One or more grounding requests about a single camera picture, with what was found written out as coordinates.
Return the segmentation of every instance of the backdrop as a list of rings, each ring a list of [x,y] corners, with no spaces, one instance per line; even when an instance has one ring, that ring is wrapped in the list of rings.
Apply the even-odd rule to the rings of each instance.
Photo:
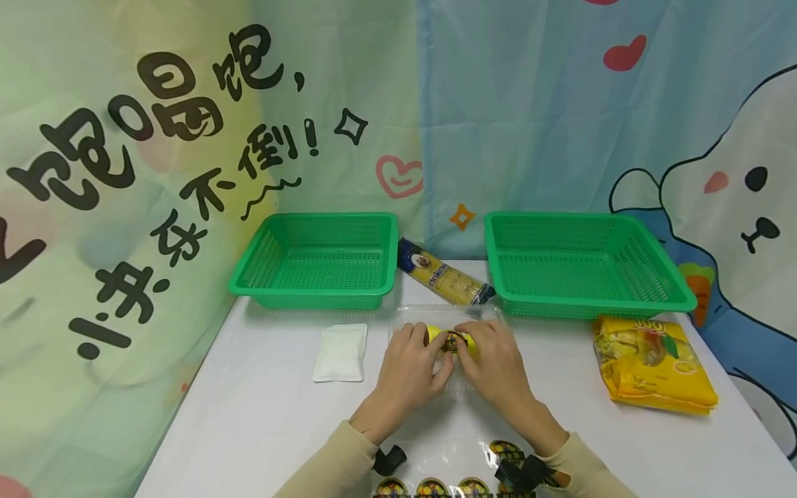
[[[276,210],[636,216],[795,459],[791,2],[67,3],[0,18],[0,495],[135,491]]]

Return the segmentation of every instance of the beige sleeve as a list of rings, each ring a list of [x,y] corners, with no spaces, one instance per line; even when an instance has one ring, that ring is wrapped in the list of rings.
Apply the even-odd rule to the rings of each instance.
[[[376,446],[343,421],[274,498],[345,498],[374,465]]]
[[[552,457],[540,458],[545,464],[570,476],[563,489],[546,488],[553,496],[565,498],[637,498],[620,479],[584,444],[576,433]]]

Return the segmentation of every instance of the yellow package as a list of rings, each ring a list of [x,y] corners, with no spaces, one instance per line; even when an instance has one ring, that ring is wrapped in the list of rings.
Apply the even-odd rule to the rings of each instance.
[[[708,415],[717,405],[680,325],[601,316],[593,332],[600,374],[616,402],[693,415]]]

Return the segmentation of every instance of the red heart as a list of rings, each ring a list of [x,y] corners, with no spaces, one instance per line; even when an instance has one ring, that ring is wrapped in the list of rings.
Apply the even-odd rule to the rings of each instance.
[[[391,176],[389,178],[385,178],[384,169],[386,163],[393,163],[396,166],[396,174],[398,177]],[[421,191],[423,188],[423,178],[414,183],[412,178],[404,177],[412,170],[422,169],[423,165],[420,161],[410,161],[407,164],[404,164],[404,161],[394,155],[383,155],[379,158],[379,161],[376,162],[376,178],[379,180],[379,183],[382,185],[382,188],[387,195],[390,195],[394,199],[400,199],[404,197],[410,197],[412,194],[417,194]],[[398,187],[409,186],[409,188],[403,190],[394,190],[391,184]]]
[[[634,38],[630,45],[615,45],[603,54],[603,63],[612,71],[632,69],[645,51],[647,37],[644,34]]]

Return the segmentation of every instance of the green plastic basket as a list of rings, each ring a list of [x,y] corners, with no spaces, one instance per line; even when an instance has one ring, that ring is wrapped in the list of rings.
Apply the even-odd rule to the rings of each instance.
[[[395,282],[399,223],[390,213],[274,214],[230,278],[266,308],[376,309]]]
[[[697,306],[661,244],[634,218],[495,212],[485,216],[485,240],[509,315],[645,319]]]

